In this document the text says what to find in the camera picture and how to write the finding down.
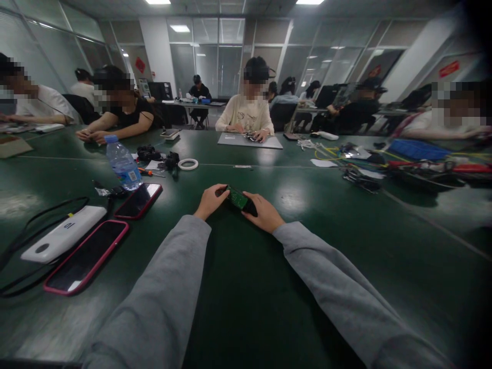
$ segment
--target green circuit board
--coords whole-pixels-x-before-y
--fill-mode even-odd
[[[231,186],[227,186],[226,191],[231,191],[229,193],[228,199],[234,204],[234,206],[240,208],[241,210],[244,208],[246,203],[248,202],[248,198],[244,196],[241,192],[236,189],[233,189]]]

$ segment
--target white tape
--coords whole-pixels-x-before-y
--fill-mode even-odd
[[[189,167],[185,167],[183,164],[186,163],[186,162],[192,162],[194,163],[192,166],[189,166]],[[184,160],[181,160],[179,163],[178,163],[178,167],[181,169],[181,170],[193,170],[193,169],[196,169],[198,167],[198,161],[196,161],[195,159],[184,159]]]

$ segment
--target bottle cap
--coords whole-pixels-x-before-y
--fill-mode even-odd
[[[106,140],[106,143],[112,143],[112,142],[118,142],[118,137],[116,135],[108,135],[104,136],[104,139]]]

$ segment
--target blue plastic basket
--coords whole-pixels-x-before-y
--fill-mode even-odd
[[[451,151],[422,141],[396,139],[388,150],[405,155],[415,160],[441,160]]]

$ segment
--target green table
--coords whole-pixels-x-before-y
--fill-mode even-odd
[[[33,214],[64,199],[90,196],[91,204],[103,205],[92,179],[117,185],[104,147],[83,144],[73,130],[33,138],[28,142],[34,151],[0,161],[2,249]],[[132,151],[153,144],[195,158],[200,166],[181,171],[178,181],[146,178],[161,184],[163,192],[142,220],[129,222],[129,235],[82,293],[67,298],[39,286],[2,300],[0,357],[81,361],[169,230],[183,214],[195,211],[205,188],[222,182],[261,193],[286,221],[302,221],[337,247],[416,331],[459,361],[479,308],[477,298],[489,287],[484,271],[490,262],[448,232],[469,231],[465,225],[457,229],[453,212],[478,228],[472,221],[477,214],[485,217],[482,201],[490,192],[452,191],[439,195],[431,207],[397,185],[388,184],[388,194],[371,195],[343,180],[339,170],[313,166],[312,150],[303,152],[278,137],[283,150],[217,145],[218,133],[210,131],[184,131],[172,143],[163,142],[158,132],[125,140]],[[351,136],[337,143],[344,139],[367,145],[379,141]],[[209,224],[212,234],[184,367],[362,367],[273,237],[228,206]],[[15,255],[1,284],[34,266]]]

